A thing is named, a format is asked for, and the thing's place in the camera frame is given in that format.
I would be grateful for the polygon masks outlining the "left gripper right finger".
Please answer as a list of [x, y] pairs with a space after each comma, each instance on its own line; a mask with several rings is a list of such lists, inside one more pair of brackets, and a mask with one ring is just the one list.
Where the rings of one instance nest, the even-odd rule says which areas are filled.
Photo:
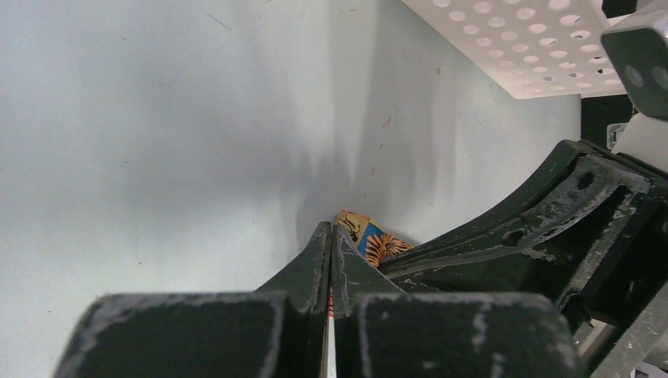
[[544, 296], [407, 293], [332, 229], [339, 377], [582, 377], [568, 324]]

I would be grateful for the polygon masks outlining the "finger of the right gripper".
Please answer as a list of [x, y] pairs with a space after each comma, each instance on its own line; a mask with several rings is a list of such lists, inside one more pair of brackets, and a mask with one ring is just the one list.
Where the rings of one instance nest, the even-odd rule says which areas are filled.
[[667, 210], [667, 174], [586, 141], [557, 144], [490, 210], [381, 263], [382, 292], [528, 292], [578, 327], [629, 327], [663, 281], [650, 240]]

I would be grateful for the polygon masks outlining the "colourful patterned tie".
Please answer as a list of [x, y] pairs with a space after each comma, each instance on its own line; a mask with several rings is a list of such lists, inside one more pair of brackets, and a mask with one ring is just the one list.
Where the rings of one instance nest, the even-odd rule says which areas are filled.
[[336, 224], [347, 230], [359, 253], [375, 268], [397, 255], [403, 254], [413, 247], [384, 231], [374, 220], [366, 215], [342, 210]]

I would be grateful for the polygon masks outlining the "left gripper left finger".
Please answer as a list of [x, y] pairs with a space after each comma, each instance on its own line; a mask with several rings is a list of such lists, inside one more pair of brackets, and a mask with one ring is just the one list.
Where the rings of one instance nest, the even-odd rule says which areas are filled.
[[332, 225], [258, 289], [122, 293], [90, 304], [56, 377], [324, 377]]

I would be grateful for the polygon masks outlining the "white perforated plastic basket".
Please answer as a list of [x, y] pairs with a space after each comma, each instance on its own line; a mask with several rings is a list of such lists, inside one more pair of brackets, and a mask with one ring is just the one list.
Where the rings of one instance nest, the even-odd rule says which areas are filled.
[[621, 21], [601, 1], [409, 0], [422, 20], [516, 99], [623, 95], [600, 43]]

